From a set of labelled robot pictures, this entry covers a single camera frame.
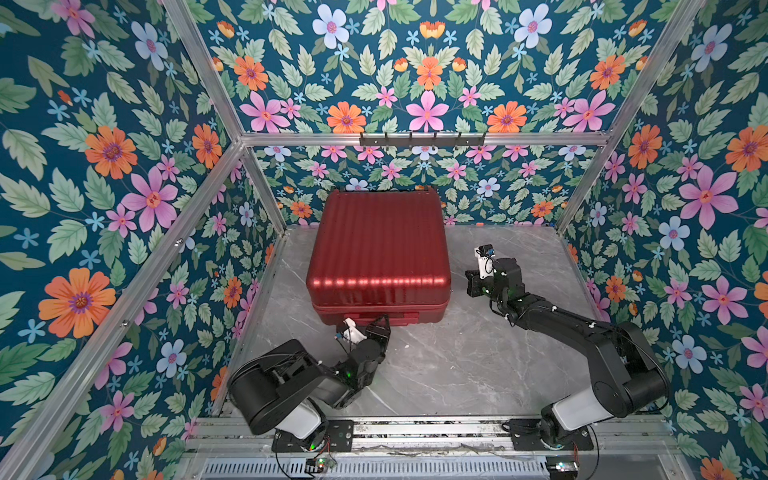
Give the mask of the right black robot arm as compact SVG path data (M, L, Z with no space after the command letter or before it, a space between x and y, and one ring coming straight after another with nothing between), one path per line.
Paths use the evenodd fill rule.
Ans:
M489 300L511 326L548 336L587 361L589 385L541 412L540 429L552 436L624 418L669 394L670 382L641 329L578 315L526 290L514 258L496 258L490 245L475 250L467 293Z

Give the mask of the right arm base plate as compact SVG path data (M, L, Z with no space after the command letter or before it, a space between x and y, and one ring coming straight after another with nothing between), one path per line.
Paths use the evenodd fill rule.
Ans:
M551 419L509 419L501 428L520 451L593 451L594 442L586 427L567 431Z

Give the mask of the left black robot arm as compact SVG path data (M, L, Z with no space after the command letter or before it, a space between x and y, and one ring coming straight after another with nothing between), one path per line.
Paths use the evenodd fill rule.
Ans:
M333 409L351 404L372 384L390 336L386 314L364 326L345 319L336 339L347 357L331 366L315 359L299 340L289 340L232 373L229 398L253 434L275 430L296 439L300 449L314 451L324 445L330 429L317 403Z

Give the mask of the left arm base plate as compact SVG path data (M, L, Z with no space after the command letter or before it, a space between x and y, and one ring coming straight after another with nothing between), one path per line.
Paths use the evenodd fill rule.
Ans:
M352 451L355 423L352 420L327 420L305 439L277 430L271 450L277 453L331 453Z

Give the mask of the red hard-shell suitcase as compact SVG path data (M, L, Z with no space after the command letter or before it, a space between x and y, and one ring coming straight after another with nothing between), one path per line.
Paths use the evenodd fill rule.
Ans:
M433 189L341 192L327 199L306 277L325 325L441 321L452 273L441 200Z

